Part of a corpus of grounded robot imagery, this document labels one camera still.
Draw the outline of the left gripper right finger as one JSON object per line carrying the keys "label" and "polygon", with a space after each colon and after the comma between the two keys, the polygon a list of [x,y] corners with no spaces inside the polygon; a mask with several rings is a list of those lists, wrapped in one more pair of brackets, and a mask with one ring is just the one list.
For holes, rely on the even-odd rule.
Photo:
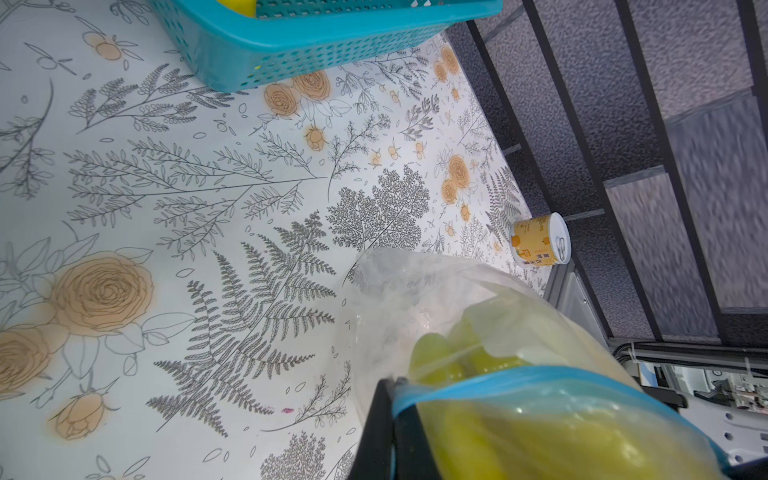
{"label": "left gripper right finger", "polygon": [[394,418],[394,451],[395,479],[441,479],[416,406]]}

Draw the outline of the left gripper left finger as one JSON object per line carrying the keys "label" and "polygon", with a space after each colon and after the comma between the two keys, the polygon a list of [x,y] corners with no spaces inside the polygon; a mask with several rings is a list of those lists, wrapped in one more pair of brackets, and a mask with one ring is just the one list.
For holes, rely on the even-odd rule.
{"label": "left gripper left finger", "polygon": [[376,386],[349,480],[394,478],[394,386],[391,379],[382,379]]}

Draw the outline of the zip-top bag of bananas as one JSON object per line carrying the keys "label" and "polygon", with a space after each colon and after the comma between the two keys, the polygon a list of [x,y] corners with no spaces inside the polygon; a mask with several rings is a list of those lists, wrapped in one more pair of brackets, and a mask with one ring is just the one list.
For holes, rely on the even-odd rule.
{"label": "zip-top bag of bananas", "polygon": [[375,249],[352,270],[353,392],[416,406],[441,479],[723,479],[726,455],[523,282]]}

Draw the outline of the yellow banana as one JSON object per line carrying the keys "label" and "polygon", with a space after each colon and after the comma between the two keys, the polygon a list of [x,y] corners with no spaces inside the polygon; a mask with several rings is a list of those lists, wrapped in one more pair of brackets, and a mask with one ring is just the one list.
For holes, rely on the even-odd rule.
{"label": "yellow banana", "polygon": [[256,17],[257,0],[218,0],[218,2],[239,15],[248,18]]}

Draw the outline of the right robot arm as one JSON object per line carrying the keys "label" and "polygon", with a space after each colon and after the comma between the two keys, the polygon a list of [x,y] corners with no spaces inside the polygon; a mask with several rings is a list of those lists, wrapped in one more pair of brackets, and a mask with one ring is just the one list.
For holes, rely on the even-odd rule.
{"label": "right robot arm", "polygon": [[624,342],[612,354],[646,393],[724,451],[728,477],[767,477],[765,348]]}

